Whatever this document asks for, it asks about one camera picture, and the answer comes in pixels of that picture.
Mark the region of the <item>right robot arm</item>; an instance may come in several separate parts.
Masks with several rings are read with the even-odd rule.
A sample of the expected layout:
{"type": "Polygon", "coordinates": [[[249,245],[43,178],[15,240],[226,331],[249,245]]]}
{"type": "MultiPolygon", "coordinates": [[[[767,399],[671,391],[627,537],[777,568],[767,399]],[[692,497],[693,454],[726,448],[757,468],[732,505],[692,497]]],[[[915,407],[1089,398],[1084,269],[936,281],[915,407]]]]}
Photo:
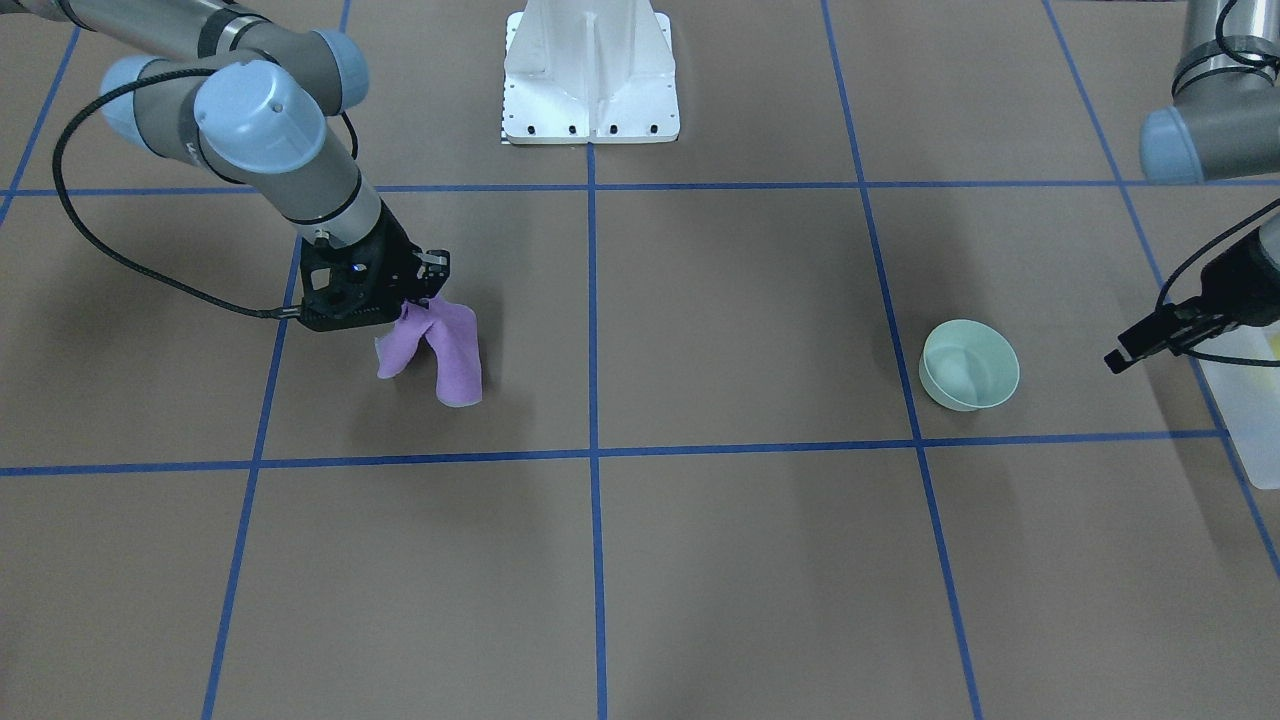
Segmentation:
{"type": "Polygon", "coordinates": [[[136,55],[102,78],[101,111],[156,156],[256,188],[305,240],[303,302],[338,316],[430,296],[428,260],[329,120],[361,104],[370,70],[337,29],[293,31],[233,1],[5,1],[115,38],[136,55]]]}

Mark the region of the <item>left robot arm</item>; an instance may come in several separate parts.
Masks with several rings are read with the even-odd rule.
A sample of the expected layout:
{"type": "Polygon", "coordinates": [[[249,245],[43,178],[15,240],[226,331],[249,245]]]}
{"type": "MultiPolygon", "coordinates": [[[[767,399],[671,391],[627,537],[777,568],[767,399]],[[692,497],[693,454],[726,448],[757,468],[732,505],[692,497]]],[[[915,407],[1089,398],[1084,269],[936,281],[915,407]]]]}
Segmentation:
{"type": "MultiPolygon", "coordinates": [[[[1192,1],[1171,101],[1140,127],[1152,184],[1206,184],[1267,176],[1279,164],[1279,9],[1275,1],[1192,1]]],[[[1115,374],[1162,352],[1266,368],[1261,357],[1207,354],[1206,341],[1265,328],[1279,314],[1277,204],[1193,252],[1164,282],[1155,309],[1117,337],[1115,374]]]]}

